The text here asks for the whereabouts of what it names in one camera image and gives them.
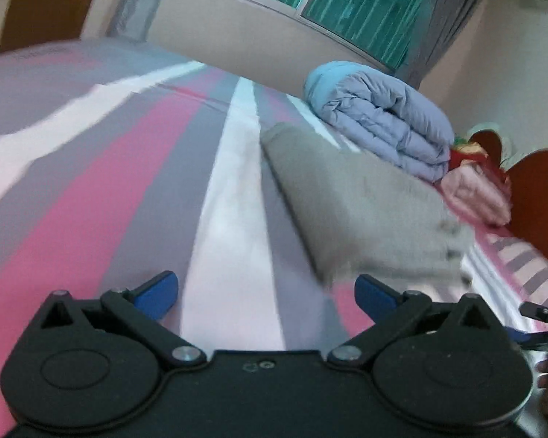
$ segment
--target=headboard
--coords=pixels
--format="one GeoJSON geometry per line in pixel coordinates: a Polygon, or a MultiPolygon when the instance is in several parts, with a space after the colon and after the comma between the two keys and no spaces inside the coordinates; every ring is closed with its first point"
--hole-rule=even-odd
{"type": "MultiPolygon", "coordinates": [[[[493,131],[474,134],[492,160],[501,160],[501,141],[493,131]]],[[[510,231],[548,259],[548,149],[533,152],[508,170],[512,202],[510,231]]]]}

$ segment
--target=brown wooden door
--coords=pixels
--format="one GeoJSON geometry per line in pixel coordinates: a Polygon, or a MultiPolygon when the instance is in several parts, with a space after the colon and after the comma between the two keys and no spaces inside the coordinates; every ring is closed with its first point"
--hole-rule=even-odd
{"type": "Polygon", "coordinates": [[[0,52],[76,39],[92,0],[10,0],[0,52]]]}

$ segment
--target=pink cloth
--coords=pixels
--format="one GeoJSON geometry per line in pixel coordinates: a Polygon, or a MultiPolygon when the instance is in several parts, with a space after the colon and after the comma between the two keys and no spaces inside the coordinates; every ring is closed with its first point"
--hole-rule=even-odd
{"type": "Polygon", "coordinates": [[[449,171],[441,180],[442,195],[455,210],[488,225],[502,226],[511,220],[511,204],[478,165],[449,171]]]}

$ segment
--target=folded quilt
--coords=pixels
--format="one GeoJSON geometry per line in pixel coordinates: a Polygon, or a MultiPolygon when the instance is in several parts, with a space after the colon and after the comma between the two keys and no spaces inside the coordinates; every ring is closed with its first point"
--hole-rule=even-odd
{"type": "Polygon", "coordinates": [[[360,147],[431,183],[445,175],[453,129],[408,84],[362,64],[334,61],[308,76],[304,94],[320,118],[360,147]]]}
{"type": "Polygon", "coordinates": [[[324,283],[368,273],[400,290],[463,285],[460,260],[473,232],[433,187],[289,124],[262,133],[262,145],[324,283]]]}

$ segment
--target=light blue comforter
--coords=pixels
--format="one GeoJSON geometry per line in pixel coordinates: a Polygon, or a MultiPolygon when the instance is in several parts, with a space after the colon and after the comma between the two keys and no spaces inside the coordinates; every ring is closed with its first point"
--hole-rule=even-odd
{"type": "Polygon", "coordinates": [[[305,99],[358,146],[431,183],[448,169],[454,132],[446,115],[408,84],[354,62],[311,72],[305,99]]]}

